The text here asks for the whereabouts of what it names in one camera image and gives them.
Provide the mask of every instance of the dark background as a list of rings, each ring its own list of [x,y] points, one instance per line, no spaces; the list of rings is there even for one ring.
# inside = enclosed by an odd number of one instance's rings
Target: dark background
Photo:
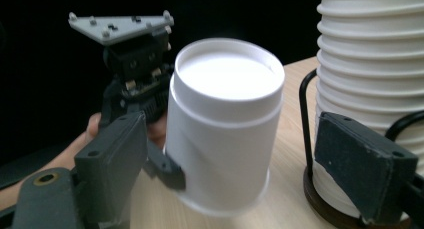
[[[318,51],[320,0],[0,0],[0,169],[54,145],[67,145],[100,111],[111,80],[103,47],[69,27],[77,16],[162,15],[175,25],[172,63],[190,42],[232,37],[289,64]]]

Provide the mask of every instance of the stack of paper cups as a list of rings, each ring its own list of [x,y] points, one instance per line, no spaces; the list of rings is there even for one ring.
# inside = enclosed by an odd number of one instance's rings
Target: stack of paper cups
[[[317,126],[320,113],[329,111],[384,135],[402,116],[424,110],[424,0],[322,0],[318,12]],[[419,157],[421,175],[423,135],[424,124],[416,124],[396,141]],[[317,163],[313,182],[328,204],[359,216]]]

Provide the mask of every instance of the table surface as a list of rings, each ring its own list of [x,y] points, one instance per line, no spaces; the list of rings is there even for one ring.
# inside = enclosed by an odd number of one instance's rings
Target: table surface
[[[142,172],[133,191],[131,228],[334,228],[314,211],[303,192],[306,159],[298,95],[301,81],[318,64],[312,57],[284,66],[284,104],[271,158],[270,183],[258,205],[233,218],[208,217],[185,206],[172,190]],[[312,138],[315,81],[307,92]]]

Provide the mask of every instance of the mounting plate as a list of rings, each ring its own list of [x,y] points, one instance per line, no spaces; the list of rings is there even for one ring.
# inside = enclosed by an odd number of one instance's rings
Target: mounting plate
[[[127,17],[77,17],[71,12],[68,21],[73,29],[104,46],[174,25],[174,18],[168,11],[164,11],[162,16]]]

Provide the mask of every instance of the round base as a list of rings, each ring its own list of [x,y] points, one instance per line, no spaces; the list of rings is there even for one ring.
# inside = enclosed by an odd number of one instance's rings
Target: round base
[[[376,226],[376,225],[364,225],[359,218],[354,218],[346,214],[337,211],[327,202],[325,202],[312,182],[312,177],[308,176],[308,170],[305,169],[303,173],[303,190],[309,204],[321,215],[325,220],[333,224],[335,227],[340,229],[408,229],[411,225],[411,220],[406,219],[394,226]]]

